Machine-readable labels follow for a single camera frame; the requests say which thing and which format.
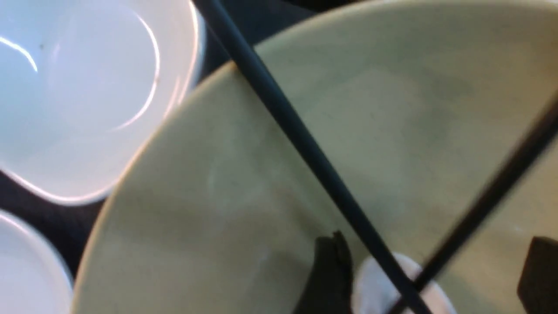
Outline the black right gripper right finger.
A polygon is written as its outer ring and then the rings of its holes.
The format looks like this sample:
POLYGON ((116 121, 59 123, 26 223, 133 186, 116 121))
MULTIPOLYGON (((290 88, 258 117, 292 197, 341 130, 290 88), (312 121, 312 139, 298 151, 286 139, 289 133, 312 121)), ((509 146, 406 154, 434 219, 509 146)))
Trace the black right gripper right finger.
POLYGON ((550 237, 532 239, 517 294, 528 314, 558 312, 558 243, 550 237))

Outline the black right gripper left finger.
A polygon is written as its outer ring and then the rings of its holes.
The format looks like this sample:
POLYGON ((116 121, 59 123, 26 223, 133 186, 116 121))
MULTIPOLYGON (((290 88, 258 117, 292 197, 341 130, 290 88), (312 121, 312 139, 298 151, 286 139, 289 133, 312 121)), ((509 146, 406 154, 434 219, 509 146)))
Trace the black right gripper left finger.
POLYGON ((350 298, 354 280, 353 259, 343 234, 317 237, 313 264, 296 314, 351 314, 350 298))

